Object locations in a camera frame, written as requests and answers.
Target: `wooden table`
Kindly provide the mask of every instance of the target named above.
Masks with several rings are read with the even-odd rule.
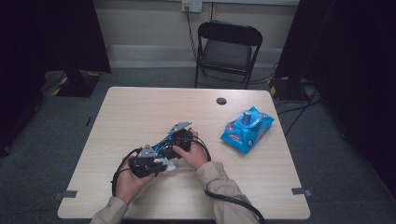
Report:
[[[226,105],[218,105],[223,97]],[[275,120],[247,154],[220,140],[226,122],[256,106]],[[221,161],[253,205],[266,219],[305,219],[310,211],[288,144],[267,91],[114,87],[109,89],[63,198],[61,218],[92,218],[111,196],[110,181],[121,159],[145,144],[155,145],[178,121],[192,121],[212,161]],[[214,219],[213,207],[195,172],[174,159],[175,171],[160,173],[131,203],[130,219]]]

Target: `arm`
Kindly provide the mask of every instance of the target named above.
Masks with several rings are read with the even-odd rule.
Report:
[[[117,179],[116,197],[111,197],[108,200],[107,206],[93,216],[91,223],[121,223],[123,216],[128,211],[128,205],[139,194],[142,188],[154,178],[155,174],[143,178],[135,176],[129,168],[129,161],[133,157],[129,157],[120,168],[120,175]]]
[[[204,188],[210,192],[233,197],[250,204],[248,197],[241,192],[236,182],[227,176],[220,162],[207,162],[196,171],[196,174]],[[255,215],[239,204],[212,198],[210,200],[214,206],[217,223],[258,223]]]
[[[190,132],[193,138],[198,138],[198,132],[192,129],[190,129]],[[190,167],[196,170],[196,174],[205,189],[250,203],[248,197],[241,192],[235,181],[227,176],[222,164],[220,162],[207,161],[205,153],[198,144],[192,142],[189,152],[184,151],[180,147],[173,147],[173,150],[183,157]],[[211,201],[214,205],[216,222],[219,224],[258,223],[255,215],[241,205],[216,199],[211,199]]]

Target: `baseboard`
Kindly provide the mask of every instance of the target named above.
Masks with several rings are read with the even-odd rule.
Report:
[[[194,67],[191,47],[109,45],[107,56],[110,67]],[[256,67],[273,67],[279,61],[282,49],[261,49]]]

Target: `gray carpet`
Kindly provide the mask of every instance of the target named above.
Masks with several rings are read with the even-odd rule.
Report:
[[[252,80],[272,73],[271,68],[256,68]],[[51,93],[55,87],[44,91],[40,109],[11,144],[10,156],[0,158],[0,223],[88,223],[89,220],[59,219],[60,201],[53,196],[67,188],[108,88],[193,88],[193,74],[194,68],[187,67],[117,68],[112,75],[100,78],[91,98],[54,97]],[[46,85],[61,75],[62,72],[48,73]],[[200,77],[200,81],[204,84],[201,88],[243,88],[241,83],[211,77]],[[249,88],[268,90],[263,83],[251,84]],[[313,89],[312,85],[306,86],[308,93]],[[290,102],[277,105],[276,109],[281,112],[301,105]],[[299,112],[279,115],[285,131]],[[313,192],[307,197],[311,217],[267,223],[396,223],[396,204],[391,195],[338,127],[337,119],[319,102],[309,106],[290,129],[287,141],[297,172],[303,187]]]

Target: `chair back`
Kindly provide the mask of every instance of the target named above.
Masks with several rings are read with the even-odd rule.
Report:
[[[207,21],[198,27],[198,37],[259,47],[262,34],[254,27],[224,21]]]

